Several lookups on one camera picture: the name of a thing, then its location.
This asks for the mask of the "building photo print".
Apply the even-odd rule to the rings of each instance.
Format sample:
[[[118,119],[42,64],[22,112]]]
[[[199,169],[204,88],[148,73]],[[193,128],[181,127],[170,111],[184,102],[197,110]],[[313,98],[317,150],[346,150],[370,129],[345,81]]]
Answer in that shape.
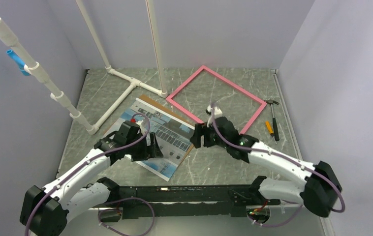
[[[178,166],[193,148],[189,139],[194,133],[194,127],[179,118],[173,112],[145,95],[135,99],[121,116],[104,133],[108,135],[118,130],[123,121],[129,120],[135,113],[146,115],[150,122],[150,131],[155,133],[162,158],[153,158],[136,162],[165,181],[169,181]]]

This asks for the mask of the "pink wooden picture frame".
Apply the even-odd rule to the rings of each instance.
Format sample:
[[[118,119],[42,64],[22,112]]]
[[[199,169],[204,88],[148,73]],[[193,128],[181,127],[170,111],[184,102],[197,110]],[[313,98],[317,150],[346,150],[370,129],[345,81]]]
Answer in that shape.
[[[217,72],[215,72],[214,70],[210,69],[209,67],[207,67],[205,65],[202,65],[194,73],[192,73],[180,86],[178,86],[170,95],[168,95],[165,100],[169,104],[171,104],[173,107],[175,107],[176,109],[178,109],[179,111],[181,111],[184,115],[186,115],[187,117],[189,117],[190,119],[192,119],[194,122],[196,122],[196,123],[203,123],[203,121],[200,118],[198,118],[196,115],[194,115],[188,109],[184,108],[179,103],[177,103],[176,101],[173,100],[173,98],[176,95],[178,95],[183,89],[185,89],[186,86],[189,83],[191,83],[203,71],[207,71],[208,73],[210,73],[211,75],[213,75],[215,78],[223,81],[224,83],[226,83],[227,85],[229,85],[233,89],[239,91],[240,93],[242,93],[246,97],[248,97],[251,100],[253,100],[253,101],[255,101],[255,102],[257,102],[257,103],[260,104],[259,108],[252,115],[252,117],[249,119],[249,121],[245,124],[245,126],[243,127],[243,129],[240,131],[241,134],[245,134],[250,129],[250,127],[253,125],[253,123],[256,121],[256,119],[259,117],[259,115],[262,113],[262,111],[264,110],[264,108],[267,106],[267,103],[265,101],[263,101],[261,98],[259,98],[259,97],[255,96],[255,95],[251,94],[249,91],[247,91],[244,88],[242,88],[241,86],[233,83],[231,80],[223,77],[222,75],[218,74]]]

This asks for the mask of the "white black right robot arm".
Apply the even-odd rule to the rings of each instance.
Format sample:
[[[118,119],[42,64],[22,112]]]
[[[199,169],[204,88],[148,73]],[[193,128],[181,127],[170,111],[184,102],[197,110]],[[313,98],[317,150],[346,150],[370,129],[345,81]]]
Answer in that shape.
[[[257,177],[249,190],[249,198],[255,204],[283,200],[301,204],[324,218],[330,212],[345,211],[342,186],[328,163],[314,164],[275,150],[258,138],[239,133],[226,117],[195,124],[190,142],[195,148],[219,146],[234,159],[261,165],[285,177]]]

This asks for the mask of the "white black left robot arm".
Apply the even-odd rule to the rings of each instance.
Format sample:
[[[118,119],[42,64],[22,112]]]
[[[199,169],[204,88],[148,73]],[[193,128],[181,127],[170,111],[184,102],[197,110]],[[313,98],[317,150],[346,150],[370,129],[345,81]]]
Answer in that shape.
[[[163,156],[148,118],[125,120],[95,143],[74,167],[44,187],[32,186],[25,193],[20,222],[24,234],[58,236],[76,216],[97,205],[114,206],[136,197],[123,198],[120,186],[103,177],[91,186],[88,182],[125,156],[144,161]]]

